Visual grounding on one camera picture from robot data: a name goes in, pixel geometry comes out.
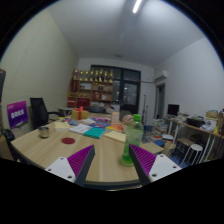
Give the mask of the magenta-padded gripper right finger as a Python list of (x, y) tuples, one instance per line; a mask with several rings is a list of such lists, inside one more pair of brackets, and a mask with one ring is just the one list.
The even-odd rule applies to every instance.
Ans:
[(135, 145), (129, 145), (129, 155), (133, 161), (142, 186), (181, 170), (181, 167), (175, 164), (166, 155), (154, 155)]

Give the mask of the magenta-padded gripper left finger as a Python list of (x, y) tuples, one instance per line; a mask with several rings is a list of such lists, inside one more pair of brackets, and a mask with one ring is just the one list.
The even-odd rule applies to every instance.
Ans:
[(59, 157), (46, 168), (46, 171), (83, 186), (94, 156), (95, 148), (93, 145), (90, 145), (68, 158)]

